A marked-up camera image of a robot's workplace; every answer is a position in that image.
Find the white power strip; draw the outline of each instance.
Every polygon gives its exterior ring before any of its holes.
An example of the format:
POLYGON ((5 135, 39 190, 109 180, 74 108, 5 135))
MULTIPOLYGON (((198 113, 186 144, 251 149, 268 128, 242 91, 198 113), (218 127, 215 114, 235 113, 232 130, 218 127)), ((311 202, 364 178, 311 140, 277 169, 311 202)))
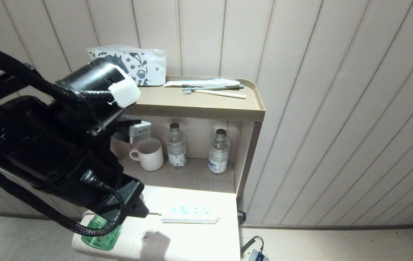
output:
POLYGON ((163 223, 215 224, 219 219, 208 206, 177 205, 161 213, 163 223))

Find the bottle cap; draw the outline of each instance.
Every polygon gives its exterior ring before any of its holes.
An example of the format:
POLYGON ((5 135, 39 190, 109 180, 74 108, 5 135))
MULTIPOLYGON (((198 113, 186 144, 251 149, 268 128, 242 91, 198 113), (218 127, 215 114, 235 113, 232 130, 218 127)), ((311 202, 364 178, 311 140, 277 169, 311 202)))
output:
POLYGON ((217 129, 216 130, 216 137, 220 140, 226 138, 226 131, 224 129, 217 129))
POLYGON ((170 130, 170 132, 172 132, 172 133, 178 133, 178 132, 179 132, 179 124, 177 124, 177 123, 172 123, 172 124, 169 126, 169 130, 170 130))

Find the mug handle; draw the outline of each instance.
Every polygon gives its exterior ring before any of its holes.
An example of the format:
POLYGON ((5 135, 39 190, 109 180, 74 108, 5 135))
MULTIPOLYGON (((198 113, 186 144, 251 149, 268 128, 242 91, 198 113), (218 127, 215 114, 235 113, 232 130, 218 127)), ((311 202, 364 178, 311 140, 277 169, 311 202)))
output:
POLYGON ((133 154, 134 152, 138 152, 136 148, 132 149, 132 150, 129 152, 129 157, 131 157, 131 159, 133 159, 133 160, 135 160, 135 161, 140 161, 139 156, 137 156, 137 157, 132 156, 132 154, 133 154))

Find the tissue pouch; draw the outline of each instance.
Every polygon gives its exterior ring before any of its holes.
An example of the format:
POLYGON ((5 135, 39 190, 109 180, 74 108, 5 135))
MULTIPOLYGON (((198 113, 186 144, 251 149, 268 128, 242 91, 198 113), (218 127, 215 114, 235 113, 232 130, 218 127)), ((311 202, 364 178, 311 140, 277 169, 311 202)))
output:
POLYGON ((138 86, 165 84, 165 50, 110 45, 88 48, 86 51, 91 59, 105 58, 112 64, 120 66, 138 86))

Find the bottle label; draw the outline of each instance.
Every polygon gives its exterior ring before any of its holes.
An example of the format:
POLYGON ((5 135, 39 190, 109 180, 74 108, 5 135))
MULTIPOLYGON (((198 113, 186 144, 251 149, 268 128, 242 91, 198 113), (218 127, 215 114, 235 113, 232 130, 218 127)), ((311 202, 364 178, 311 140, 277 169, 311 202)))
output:
POLYGON ((226 171, 226 168, 228 167, 228 161, 223 161, 223 162, 216 162, 211 159, 208 159, 208 168, 211 170, 213 173, 223 173, 226 171))
POLYGON ((187 163, 187 157, 185 156, 185 152, 182 155, 171 155, 168 153, 169 163, 176 167, 176 166, 184 166, 187 163))

